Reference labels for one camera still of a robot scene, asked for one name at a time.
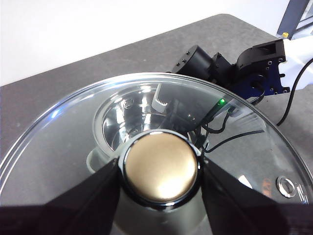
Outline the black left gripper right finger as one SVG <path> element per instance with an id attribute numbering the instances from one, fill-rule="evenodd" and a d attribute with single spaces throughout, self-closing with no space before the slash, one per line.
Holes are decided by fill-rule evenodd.
<path id="1" fill-rule="evenodd" d="M 209 159 L 202 164 L 202 199 L 215 235 L 311 235 L 313 207 L 275 202 Z"/>

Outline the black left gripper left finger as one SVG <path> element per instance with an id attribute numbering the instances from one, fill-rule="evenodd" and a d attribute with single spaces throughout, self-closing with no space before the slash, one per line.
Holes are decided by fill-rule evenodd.
<path id="1" fill-rule="evenodd" d="M 120 195 L 117 159 L 42 205 L 0 208 L 2 235 L 108 235 Z"/>

